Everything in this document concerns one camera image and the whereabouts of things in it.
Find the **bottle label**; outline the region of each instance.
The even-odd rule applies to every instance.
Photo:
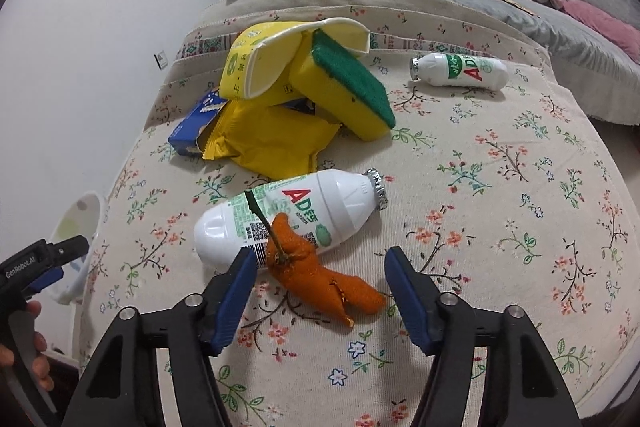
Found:
[[[445,54],[447,57],[447,64],[449,65],[449,78],[457,78],[462,71],[462,58],[460,55]]]
[[[264,216],[271,222],[276,214],[289,217],[289,225],[316,248],[329,248],[335,231],[324,204],[318,181],[308,174],[261,185],[252,189],[255,200]],[[269,234],[264,225],[249,210],[249,205],[240,194],[229,201],[234,210],[236,234],[245,246],[251,246],[257,253],[260,265],[266,259]]]
[[[483,73],[491,73],[493,71],[491,62],[485,58],[469,57],[468,55],[445,54],[447,64],[449,66],[449,78],[457,78],[461,74],[471,77],[478,82],[482,82]]]

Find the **yellow sponge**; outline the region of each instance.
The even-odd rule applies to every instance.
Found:
[[[385,87],[322,30],[305,34],[289,82],[364,141],[377,140],[396,125]]]

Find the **blue box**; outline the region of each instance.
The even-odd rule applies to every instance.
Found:
[[[168,142],[180,156],[197,156],[207,145],[218,113],[228,100],[218,95],[218,90],[208,92],[191,109],[191,112],[174,129]]]

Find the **blue gripper pad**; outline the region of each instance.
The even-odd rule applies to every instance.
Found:
[[[434,343],[442,340],[440,318],[434,316],[437,314],[434,299],[440,292],[428,275],[414,271],[399,247],[392,247],[386,252],[385,278],[412,343],[420,347],[425,355],[433,355]],[[418,281],[424,283],[424,287],[416,287],[415,283]],[[428,301],[433,298],[433,301],[425,303],[420,296],[426,297]]]
[[[233,280],[229,283],[216,314],[215,333],[210,341],[215,357],[233,341],[257,273],[254,252],[242,248],[225,274],[231,275]]]
[[[47,286],[51,286],[54,282],[58,282],[64,276],[65,272],[62,266],[54,266],[48,269],[36,280],[32,281],[29,285],[29,289],[33,293],[40,293]]]

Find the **metal screw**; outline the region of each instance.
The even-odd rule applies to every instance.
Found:
[[[133,317],[136,316],[136,310],[135,308],[124,308],[120,313],[119,313],[120,318],[123,321],[128,321],[129,319],[132,319]]]
[[[192,293],[191,295],[187,296],[187,298],[184,300],[184,303],[189,308],[200,306],[200,304],[202,304],[202,295],[200,295],[199,293]]]
[[[524,317],[524,310],[520,306],[518,306],[517,304],[512,304],[511,306],[509,306],[507,308],[507,311],[509,312],[511,317],[513,317],[515,319],[519,319],[519,318]]]
[[[440,295],[440,302],[445,306],[455,306],[458,304],[458,296],[453,293],[443,293]]]

